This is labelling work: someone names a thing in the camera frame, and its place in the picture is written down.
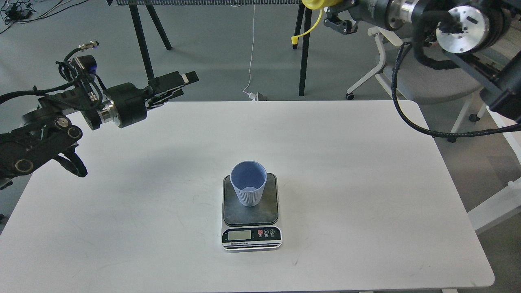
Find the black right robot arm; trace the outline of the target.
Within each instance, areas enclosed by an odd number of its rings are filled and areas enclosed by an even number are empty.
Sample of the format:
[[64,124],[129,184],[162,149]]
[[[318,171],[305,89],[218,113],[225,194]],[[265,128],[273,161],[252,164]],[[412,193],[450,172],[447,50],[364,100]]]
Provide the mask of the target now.
[[[402,120],[414,130],[439,138],[478,137],[520,130],[520,54],[501,70],[487,65],[476,53],[503,37],[512,18],[520,15],[519,0],[319,0],[324,25],[343,34],[366,22],[396,31],[412,24],[411,41],[399,46],[391,77],[391,96]],[[431,69],[461,68],[483,87],[480,96],[490,111],[514,125],[482,131],[453,133],[428,130],[410,121],[401,110],[396,89],[401,63],[412,50],[415,59]]]

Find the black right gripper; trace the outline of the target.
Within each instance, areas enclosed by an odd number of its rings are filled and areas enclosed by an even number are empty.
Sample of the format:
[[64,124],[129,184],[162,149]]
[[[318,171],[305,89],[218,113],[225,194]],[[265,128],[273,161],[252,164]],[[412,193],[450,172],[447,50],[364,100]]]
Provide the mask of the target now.
[[351,35],[357,32],[358,22],[367,22],[386,30],[393,30],[393,22],[390,16],[391,0],[352,0],[347,11],[355,20],[342,20],[338,17],[338,11],[326,9],[323,21],[325,27],[341,35]]

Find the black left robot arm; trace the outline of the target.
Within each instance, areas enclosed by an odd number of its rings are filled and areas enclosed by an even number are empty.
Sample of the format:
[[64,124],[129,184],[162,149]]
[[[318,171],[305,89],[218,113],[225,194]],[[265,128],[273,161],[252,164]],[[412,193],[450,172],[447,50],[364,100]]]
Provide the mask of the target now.
[[114,122],[125,128],[147,118],[147,113],[184,94],[183,87],[199,81],[195,72],[171,72],[150,77],[148,86],[139,89],[127,82],[106,88],[96,74],[93,56],[76,56],[77,52],[94,49],[97,41],[81,44],[58,61],[58,71],[66,83],[40,90],[33,87],[1,96],[7,102],[23,96],[37,96],[38,107],[22,117],[21,127],[1,135],[1,188],[11,186],[13,179],[32,174],[49,161],[78,177],[87,175],[86,167],[76,154],[83,131],[68,115],[80,112],[92,130]]

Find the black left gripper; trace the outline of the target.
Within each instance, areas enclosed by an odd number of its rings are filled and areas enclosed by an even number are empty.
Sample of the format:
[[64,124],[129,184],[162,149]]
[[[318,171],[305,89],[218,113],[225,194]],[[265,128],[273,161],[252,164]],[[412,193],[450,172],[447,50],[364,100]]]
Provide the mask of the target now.
[[130,82],[107,88],[103,91],[102,104],[92,110],[92,128],[99,129],[101,124],[110,121],[119,128],[141,122],[147,118],[147,111],[183,95],[180,88],[198,81],[196,72],[171,72],[152,78],[148,85],[155,95],[150,97],[148,89],[138,89]]

